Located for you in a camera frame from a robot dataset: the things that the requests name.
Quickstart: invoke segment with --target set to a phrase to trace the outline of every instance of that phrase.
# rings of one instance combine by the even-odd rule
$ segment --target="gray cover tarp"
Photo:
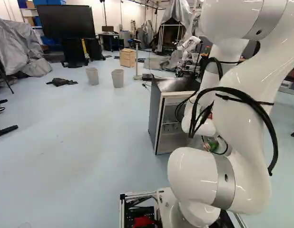
[[[52,70],[29,23],[0,19],[0,61],[6,75],[40,77]]]
[[[182,59],[183,51],[175,50],[171,56],[160,56],[146,58],[144,62],[145,69],[175,71],[177,63]]]
[[[141,49],[149,48],[149,44],[155,33],[151,26],[151,20],[147,20],[145,23],[143,23],[142,27],[138,28],[137,31],[137,38],[142,41],[140,43]]]
[[[180,21],[185,28],[190,25],[192,13],[187,0],[171,0],[162,17],[161,24],[173,18]]]

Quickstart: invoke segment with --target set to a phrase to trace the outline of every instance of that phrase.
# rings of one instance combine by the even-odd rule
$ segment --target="black cable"
[[[203,65],[200,67],[199,78],[201,78],[201,79],[203,78],[203,74],[205,72],[207,65],[212,62],[216,63],[217,68],[218,68],[219,80],[221,80],[221,78],[223,77],[222,65],[221,65],[220,61],[218,59],[216,59],[215,57],[210,57],[204,61]]]
[[[223,77],[223,70],[222,70],[222,66],[220,64],[220,62],[215,58],[215,57],[211,57],[209,59],[206,60],[206,62],[203,64],[203,66],[200,67],[200,74],[201,75],[201,72],[204,73],[207,65],[211,62],[215,62],[217,67],[218,67],[218,73],[219,73],[219,79],[221,79]],[[196,94],[198,93],[198,90],[195,91],[189,98],[185,99],[184,101],[182,101],[181,103],[179,103],[175,109],[175,118],[177,121],[179,122],[182,122],[182,120],[179,119],[179,110],[180,110],[180,107],[186,102],[188,101],[191,97],[195,96]],[[196,106],[193,107],[193,111],[195,110],[195,116],[196,116]]]
[[[259,116],[260,118],[264,121],[266,127],[268,128],[268,131],[270,133],[271,139],[272,139],[272,143],[273,143],[273,159],[268,167],[268,172],[270,174],[270,176],[272,176],[272,170],[275,167],[277,160],[278,160],[278,140],[277,140],[277,136],[276,136],[276,132],[273,126],[273,123],[270,119],[270,117],[268,116],[268,114],[266,113],[266,111],[263,109],[263,107],[257,102],[255,101],[250,95],[234,89],[234,88],[229,88],[229,87],[214,87],[214,88],[208,88],[205,90],[202,90],[196,100],[195,100],[195,104],[194,106],[197,105],[199,99],[206,93],[211,92],[211,91],[220,91],[220,92],[225,92],[228,94],[231,94],[233,96],[238,97],[239,99],[241,99],[244,103],[248,104]],[[193,114],[192,114],[192,120],[191,122],[194,124],[195,121],[195,116],[196,114],[194,114],[195,109],[193,108]]]
[[[195,69],[194,69],[194,72],[192,74],[192,77],[194,77],[196,79],[196,67],[198,65],[198,62],[199,62],[199,58],[200,58],[200,55],[201,55],[201,51],[202,51],[202,46],[203,46],[203,41],[200,41],[200,49],[199,49],[199,54],[198,54],[198,58],[196,60],[196,65],[195,65]]]
[[[175,118],[178,122],[182,122],[182,120],[179,119],[179,110],[181,108],[181,106],[183,104],[186,103],[186,101],[188,101],[190,98],[192,98],[194,95],[196,95],[198,93],[198,90],[195,91],[190,97],[186,98],[184,101],[182,101],[181,103],[179,103],[177,106],[176,106],[176,109],[175,109]]]

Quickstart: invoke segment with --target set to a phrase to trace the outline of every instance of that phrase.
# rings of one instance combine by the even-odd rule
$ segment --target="cardboard box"
[[[121,66],[135,67],[136,65],[136,52],[129,48],[124,48],[119,52],[119,61]]]
[[[24,22],[29,23],[31,26],[35,26],[33,17],[24,17]]]
[[[26,1],[26,4],[28,8],[35,8],[33,1]]]

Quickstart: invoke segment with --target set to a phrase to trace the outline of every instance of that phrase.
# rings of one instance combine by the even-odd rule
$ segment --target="black cloth on floor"
[[[47,82],[47,85],[49,85],[49,84],[53,84],[56,87],[59,87],[59,86],[63,86],[63,85],[78,84],[78,82],[74,82],[72,80],[70,81],[70,80],[66,80],[66,79],[63,79],[63,78],[55,77],[55,78],[53,78],[53,80],[51,82]]]

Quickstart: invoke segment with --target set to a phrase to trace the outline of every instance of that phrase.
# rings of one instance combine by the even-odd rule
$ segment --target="blue storage bin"
[[[38,6],[38,5],[47,5],[48,4],[48,1],[47,0],[33,0],[33,3],[35,6]]]
[[[36,26],[42,26],[39,17],[35,17],[35,25],[36,25]]]
[[[48,0],[48,5],[65,5],[65,0]]]
[[[56,45],[57,43],[55,42],[55,40],[51,39],[51,38],[47,38],[45,36],[41,36],[41,40],[43,42],[44,45]]]
[[[18,0],[18,5],[21,9],[27,8],[27,3],[25,2],[25,0]]]

